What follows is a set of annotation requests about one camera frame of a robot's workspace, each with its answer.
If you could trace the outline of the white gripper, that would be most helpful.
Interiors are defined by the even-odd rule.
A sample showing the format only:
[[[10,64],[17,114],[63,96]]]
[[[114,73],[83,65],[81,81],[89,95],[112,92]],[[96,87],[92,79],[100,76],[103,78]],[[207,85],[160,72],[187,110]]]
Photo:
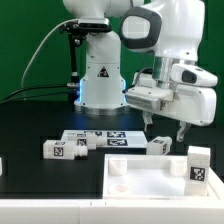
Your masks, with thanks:
[[[152,114],[181,121],[176,140],[182,142],[191,124],[207,126],[215,117],[217,96],[212,88],[177,84],[174,90],[159,88],[151,74],[142,73],[126,92],[127,103],[142,113],[144,130],[153,124]]]

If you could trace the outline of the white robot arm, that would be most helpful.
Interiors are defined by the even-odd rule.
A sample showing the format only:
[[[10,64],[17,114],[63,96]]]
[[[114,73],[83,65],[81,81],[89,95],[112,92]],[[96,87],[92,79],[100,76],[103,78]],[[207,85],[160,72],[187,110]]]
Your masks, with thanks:
[[[74,105],[91,114],[127,105],[143,112],[150,125],[154,114],[190,125],[213,122],[217,77],[196,65],[202,39],[202,0],[63,0],[75,17],[75,29],[87,36],[86,73]],[[120,50],[154,55],[150,74],[139,73],[121,89]]]

